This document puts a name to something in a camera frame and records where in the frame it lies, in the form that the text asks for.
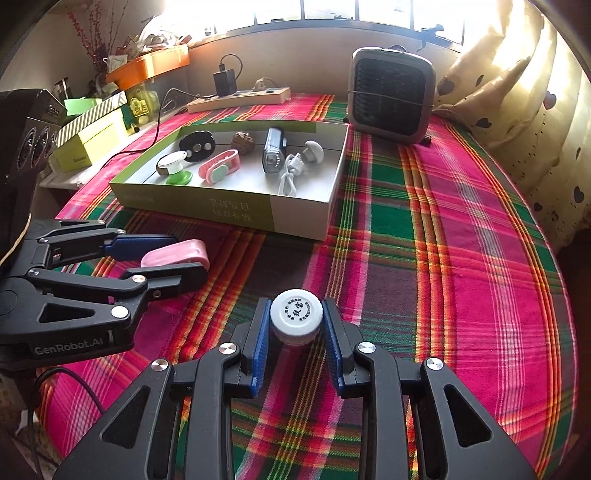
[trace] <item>wicker ball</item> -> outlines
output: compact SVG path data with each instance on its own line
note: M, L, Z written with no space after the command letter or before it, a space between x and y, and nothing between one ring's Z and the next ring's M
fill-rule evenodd
M247 155L249 153L254 152L255 149L255 141L250 136L250 134L244 132L236 132L234 138L232 139L232 144L230 148L238 150L240 155Z

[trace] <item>pink clip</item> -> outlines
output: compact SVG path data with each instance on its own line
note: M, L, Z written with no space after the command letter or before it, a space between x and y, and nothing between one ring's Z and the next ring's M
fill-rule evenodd
M209 270L205 243L201 240L185 240L167 247L157 248L144 255L141 267L162 267L179 263L201 263Z
M226 175L234 173L240 168L240 155L238 150L226 150L207 160L199 167L197 172L207 183L213 185L223 179Z

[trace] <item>open box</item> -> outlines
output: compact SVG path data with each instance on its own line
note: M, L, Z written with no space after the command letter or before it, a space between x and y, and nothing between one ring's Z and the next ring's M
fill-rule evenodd
M278 194L281 174L263 172L261 159L270 127L284 130L287 154L302 152L308 140L324 148L324 161L306 165L302 174L295 177L295 197ZM237 131L250 134L255 150L241 155L240 169L213 186L197 174L202 163L184 164L184 169L193 174L188 185L167 185L167 177L156 172L156 163L179 150L178 144L186 135L199 130L213 134L216 154L230 149ZM345 163L347 134L347 125L324 122L274 120L189 125L146 150L111 181L111 188L126 207L325 240Z

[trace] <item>green box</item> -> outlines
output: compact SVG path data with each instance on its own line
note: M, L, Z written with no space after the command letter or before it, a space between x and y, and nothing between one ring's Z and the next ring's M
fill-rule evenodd
M270 127L280 127L288 141L288 154L301 152L307 140L324 148L321 164L306 165L295 178L298 196L277 193L280 174L265 175L262 151ZM216 154L228 150L236 131L248 132L255 140L255 152L241 157L241 168L214 186L197 175L202 163L186 164L193 179L186 186L167 185L166 177L155 171L156 162L178 150L189 133L208 130L217 143ZM348 126L304 121L231 121L181 127L167 135L122 170L110 183L119 202L137 209L213 220L325 240L330 211L335 203L345 163Z
M128 136L121 109L99 118L69 139L52 154L62 171L90 167Z

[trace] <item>yellow box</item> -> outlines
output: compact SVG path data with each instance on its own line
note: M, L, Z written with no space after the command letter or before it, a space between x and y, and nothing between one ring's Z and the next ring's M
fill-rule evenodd
M53 152L62 171L90 167L110 153L128 136L121 109L99 118Z

